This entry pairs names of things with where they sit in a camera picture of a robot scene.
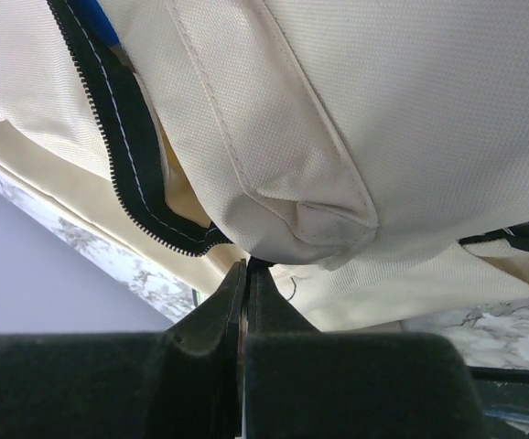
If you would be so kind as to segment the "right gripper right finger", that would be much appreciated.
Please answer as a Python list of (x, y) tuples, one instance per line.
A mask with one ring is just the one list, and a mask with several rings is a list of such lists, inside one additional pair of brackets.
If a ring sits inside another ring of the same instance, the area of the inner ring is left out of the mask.
[(469, 371), (428, 333), (323, 333), (247, 268), (243, 344), (248, 438), (484, 438)]

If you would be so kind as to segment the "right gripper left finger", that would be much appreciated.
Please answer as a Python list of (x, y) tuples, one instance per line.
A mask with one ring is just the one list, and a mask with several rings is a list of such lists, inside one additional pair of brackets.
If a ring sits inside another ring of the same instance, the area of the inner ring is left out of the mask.
[(0, 438), (234, 438), (245, 262), (163, 332), (0, 335)]

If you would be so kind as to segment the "cream canvas backpack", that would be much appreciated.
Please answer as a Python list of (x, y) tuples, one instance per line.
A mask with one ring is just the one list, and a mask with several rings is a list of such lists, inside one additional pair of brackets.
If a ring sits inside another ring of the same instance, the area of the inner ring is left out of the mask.
[(529, 1), (0, 1), (0, 170), (326, 330), (529, 298)]

